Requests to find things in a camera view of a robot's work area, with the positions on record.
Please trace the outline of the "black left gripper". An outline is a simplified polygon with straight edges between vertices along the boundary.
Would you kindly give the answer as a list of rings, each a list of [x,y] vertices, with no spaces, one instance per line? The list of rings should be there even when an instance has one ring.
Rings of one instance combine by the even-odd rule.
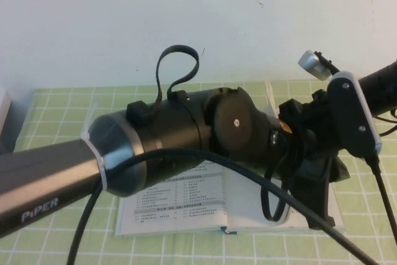
[[[280,119],[272,119],[267,153],[270,154],[268,178],[322,178],[324,184],[350,178],[347,166],[336,152],[314,155],[315,141],[302,135]]]

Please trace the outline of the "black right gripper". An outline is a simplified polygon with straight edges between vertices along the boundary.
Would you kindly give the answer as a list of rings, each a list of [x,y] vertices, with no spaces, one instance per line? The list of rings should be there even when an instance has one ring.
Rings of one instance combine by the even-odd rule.
[[[280,119],[288,125],[308,125],[308,122],[328,122],[331,119],[328,95],[324,89],[319,89],[312,95],[313,100],[305,105],[289,99],[279,105]]]

